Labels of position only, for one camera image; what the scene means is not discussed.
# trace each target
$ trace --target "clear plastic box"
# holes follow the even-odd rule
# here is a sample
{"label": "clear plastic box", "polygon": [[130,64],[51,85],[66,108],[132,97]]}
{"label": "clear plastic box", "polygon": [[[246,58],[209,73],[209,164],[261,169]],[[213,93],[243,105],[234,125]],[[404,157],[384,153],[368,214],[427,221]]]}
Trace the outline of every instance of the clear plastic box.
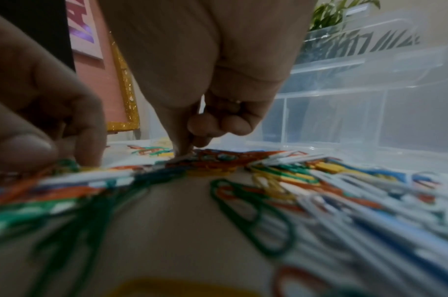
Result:
{"label": "clear plastic box", "polygon": [[448,46],[426,45],[426,23],[398,11],[311,32],[263,122],[213,147],[300,149],[448,173]]}

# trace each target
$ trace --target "gold glitter frame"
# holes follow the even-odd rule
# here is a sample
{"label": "gold glitter frame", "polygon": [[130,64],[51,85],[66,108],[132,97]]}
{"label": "gold glitter frame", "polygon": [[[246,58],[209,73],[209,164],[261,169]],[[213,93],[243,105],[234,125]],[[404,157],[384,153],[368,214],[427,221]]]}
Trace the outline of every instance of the gold glitter frame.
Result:
{"label": "gold glitter frame", "polygon": [[118,73],[124,109],[126,111],[128,121],[125,123],[108,122],[108,132],[121,132],[139,129],[139,112],[137,110],[136,96],[132,86],[131,73],[111,34],[110,42],[116,72]]}

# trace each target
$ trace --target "fingernail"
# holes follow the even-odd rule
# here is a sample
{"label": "fingernail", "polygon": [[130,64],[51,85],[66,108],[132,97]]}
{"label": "fingernail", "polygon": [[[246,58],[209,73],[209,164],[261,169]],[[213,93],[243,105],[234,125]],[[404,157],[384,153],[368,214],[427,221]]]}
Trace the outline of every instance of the fingernail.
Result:
{"label": "fingernail", "polygon": [[0,143],[0,163],[25,167],[39,167],[56,159],[56,149],[35,134],[23,134]]}

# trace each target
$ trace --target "dark object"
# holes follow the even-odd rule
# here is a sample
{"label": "dark object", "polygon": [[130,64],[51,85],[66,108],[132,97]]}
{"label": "dark object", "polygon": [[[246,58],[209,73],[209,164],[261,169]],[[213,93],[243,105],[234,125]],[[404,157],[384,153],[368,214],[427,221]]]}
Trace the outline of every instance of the dark object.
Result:
{"label": "dark object", "polygon": [[0,0],[0,15],[75,71],[65,0]]}

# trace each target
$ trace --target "poster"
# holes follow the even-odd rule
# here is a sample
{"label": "poster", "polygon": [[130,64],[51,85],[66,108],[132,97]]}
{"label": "poster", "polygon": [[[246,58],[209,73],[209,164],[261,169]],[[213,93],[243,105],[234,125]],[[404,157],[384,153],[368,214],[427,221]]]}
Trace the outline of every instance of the poster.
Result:
{"label": "poster", "polygon": [[103,59],[89,0],[66,0],[72,50]]}

